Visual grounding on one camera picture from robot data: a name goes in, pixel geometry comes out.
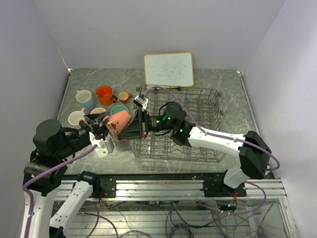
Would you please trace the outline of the pale pink gradient mug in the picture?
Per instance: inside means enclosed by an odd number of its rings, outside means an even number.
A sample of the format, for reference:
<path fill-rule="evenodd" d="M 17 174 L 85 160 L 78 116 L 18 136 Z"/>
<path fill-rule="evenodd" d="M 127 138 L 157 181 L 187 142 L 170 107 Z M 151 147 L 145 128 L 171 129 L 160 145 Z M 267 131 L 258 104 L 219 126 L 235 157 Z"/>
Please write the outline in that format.
<path fill-rule="evenodd" d="M 108 113 L 108 111 L 104 108 L 94 108 L 91 110 L 90 114 L 101 114 L 101 113 Z"/>

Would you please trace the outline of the salmon pink mug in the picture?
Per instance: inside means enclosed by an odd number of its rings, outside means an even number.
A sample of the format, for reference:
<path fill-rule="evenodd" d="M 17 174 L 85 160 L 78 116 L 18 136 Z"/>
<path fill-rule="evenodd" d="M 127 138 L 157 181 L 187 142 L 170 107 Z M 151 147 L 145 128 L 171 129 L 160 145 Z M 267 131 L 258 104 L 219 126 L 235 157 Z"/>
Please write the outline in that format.
<path fill-rule="evenodd" d="M 130 123 L 131 116 L 127 111 L 120 111 L 108 117 L 104 125 L 113 136 L 118 136 Z"/>

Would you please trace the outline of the pink faceted mug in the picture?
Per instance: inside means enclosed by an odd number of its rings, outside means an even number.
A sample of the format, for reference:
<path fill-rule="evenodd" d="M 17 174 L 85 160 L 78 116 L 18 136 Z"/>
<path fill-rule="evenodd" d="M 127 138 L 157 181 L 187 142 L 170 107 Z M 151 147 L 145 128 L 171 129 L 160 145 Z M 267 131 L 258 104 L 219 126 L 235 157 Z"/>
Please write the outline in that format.
<path fill-rule="evenodd" d="M 84 115 L 86 115 L 87 110 L 85 108 L 82 108 L 79 111 L 72 112 L 68 117 L 68 123 L 75 129 L 80 128 L 80 121 L 82 120 L 85 122 Z"/>

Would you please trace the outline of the mint green cup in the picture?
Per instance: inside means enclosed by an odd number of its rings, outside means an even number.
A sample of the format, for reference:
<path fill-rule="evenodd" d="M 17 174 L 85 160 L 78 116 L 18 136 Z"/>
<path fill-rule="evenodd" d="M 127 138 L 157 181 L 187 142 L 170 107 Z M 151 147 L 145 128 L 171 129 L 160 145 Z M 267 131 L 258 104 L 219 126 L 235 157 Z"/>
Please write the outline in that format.
<path fill-rule="evenodd" d="M 110 114 L 114 115 L 116 113 L 119 113 L 121 111 L 126 111 L 127 113 L 129 112 L 128 108 L 124 105 L 117 105 L 112 107 L 112 109 L 110 110 Z"/>

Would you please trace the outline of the light blue mug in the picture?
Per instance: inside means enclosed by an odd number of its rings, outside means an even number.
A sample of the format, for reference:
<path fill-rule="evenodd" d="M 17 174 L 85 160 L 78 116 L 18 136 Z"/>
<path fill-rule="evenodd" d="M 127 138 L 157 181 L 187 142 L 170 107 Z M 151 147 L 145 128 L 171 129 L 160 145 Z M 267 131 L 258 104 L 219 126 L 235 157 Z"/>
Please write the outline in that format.
<path fill-rule="evenodd" d="M 75 99 L 83 108 L 86 108 L 88 111 L 93 110 L 95 107 L 92 93 L 89 90 L 77 90 Z"/>

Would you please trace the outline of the large orange mug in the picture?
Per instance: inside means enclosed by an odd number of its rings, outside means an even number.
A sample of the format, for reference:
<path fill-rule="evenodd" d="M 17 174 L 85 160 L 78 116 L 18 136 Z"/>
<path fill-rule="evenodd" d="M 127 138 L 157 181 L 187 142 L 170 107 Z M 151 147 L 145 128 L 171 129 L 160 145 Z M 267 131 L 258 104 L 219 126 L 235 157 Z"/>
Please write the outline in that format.
<path fill-rule="evenodd" d="M 112 88 L 102 85 L 96 89 L 96 95 L 99 102 L 104 106 L 109 106 L 117 101 L 117 97 L 113 94 Z"/>

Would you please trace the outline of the small orange cup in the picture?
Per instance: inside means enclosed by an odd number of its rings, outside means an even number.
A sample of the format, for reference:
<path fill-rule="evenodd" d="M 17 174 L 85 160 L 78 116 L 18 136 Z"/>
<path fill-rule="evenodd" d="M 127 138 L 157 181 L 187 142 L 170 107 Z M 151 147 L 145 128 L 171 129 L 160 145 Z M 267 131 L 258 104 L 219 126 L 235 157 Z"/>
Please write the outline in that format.
<path fill-rule="evenodd" d="M 127 104 L 132 97 L 133 95 L 126 91 L 121 91 L 117 95 L 118 100 L 123 104 Z"/>

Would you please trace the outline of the dusty pink mug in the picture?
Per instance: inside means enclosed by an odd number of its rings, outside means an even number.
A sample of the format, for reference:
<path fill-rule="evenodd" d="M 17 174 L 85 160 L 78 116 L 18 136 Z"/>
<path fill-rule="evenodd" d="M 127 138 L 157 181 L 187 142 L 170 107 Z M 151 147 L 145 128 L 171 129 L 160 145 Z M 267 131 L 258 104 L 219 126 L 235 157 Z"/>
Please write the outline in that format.
<path fill-rule="evenodd" d="M 118 135 L 114 138 L 114 141 L 115 143 L 123 143 L 123 142 L 129 141 L 129 139 L 122 138 L 120 135 Z"/>

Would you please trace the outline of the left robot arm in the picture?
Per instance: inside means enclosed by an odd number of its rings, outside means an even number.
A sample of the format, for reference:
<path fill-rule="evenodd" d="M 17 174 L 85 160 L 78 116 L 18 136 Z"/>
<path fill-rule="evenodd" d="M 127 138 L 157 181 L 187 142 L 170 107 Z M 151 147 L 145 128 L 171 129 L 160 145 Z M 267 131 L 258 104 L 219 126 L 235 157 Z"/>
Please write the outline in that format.
<path fill-rule="evenodd" d="M 107 149 L 101 153 L 103 157 L 113 151 L 114 146 L 107 136 L 108 129 L 102 125 L 107 115 L 107 112 L 84 115 L 79 121 L 79 129 L 62 127 L 55 119 L 45 120 L 37 126 L 33 137 L 36 148 L 24 169 L 22 238 L 64 238 L 85 201 L 100 195 L 99 175 L 82 172 L 77 176 L 71 195 L 52 215 L 54 200 L 67 165 L 99 150 L 103 143 Z"/>

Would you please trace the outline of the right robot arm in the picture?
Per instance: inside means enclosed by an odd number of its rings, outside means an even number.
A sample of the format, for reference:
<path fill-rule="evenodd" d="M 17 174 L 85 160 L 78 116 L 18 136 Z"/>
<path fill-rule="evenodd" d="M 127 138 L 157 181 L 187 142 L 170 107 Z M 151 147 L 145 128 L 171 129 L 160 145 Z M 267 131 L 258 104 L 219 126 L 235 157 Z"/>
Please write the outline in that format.
<path fill-rule="evenodd" d="M 201 147 L 220 151 L 239 158 L 238 163 L 225 171 L 219 192 L 230 196 L 249 179 L 264 179 L 271 150 L 255 131 L 230 134 L 203 128 L 189 122 L 189 113 L 177 102 L 168 102 L 161 115 L 151 116 L 139 109 L 133 121 L 118 135 L 119 140 L 145 138 L 151 132 L 168 131 L 178 146 Z"/>

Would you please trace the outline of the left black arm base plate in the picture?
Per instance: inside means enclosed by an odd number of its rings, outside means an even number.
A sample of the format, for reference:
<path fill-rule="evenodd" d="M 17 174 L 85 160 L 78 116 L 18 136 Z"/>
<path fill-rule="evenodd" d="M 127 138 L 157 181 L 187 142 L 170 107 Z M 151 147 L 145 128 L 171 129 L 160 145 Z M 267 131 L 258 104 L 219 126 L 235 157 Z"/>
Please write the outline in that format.
<path fill-rule="evenodd" d="M 116 181 L 112 177 L 105 175 L 94 175 L 92 185 L 92 197 L 115 198 Z"/>

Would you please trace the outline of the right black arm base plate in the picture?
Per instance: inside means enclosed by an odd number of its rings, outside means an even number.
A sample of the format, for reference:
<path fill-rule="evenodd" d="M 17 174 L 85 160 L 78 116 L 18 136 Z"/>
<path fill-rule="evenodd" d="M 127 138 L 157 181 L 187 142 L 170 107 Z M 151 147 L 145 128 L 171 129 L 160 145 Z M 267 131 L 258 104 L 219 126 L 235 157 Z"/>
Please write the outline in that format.
<path fill-rule="evenodd" d="M 241 183 L 237 188 L 230 188 L 223 183 L 225 173 L 202 173 L 196 174 L 196 180 L 203 181 L 203 188 L 205 197 L 233 197 L 234 192 L 238 197 L 246 197 L 246 190 L 244 183 Z"/>

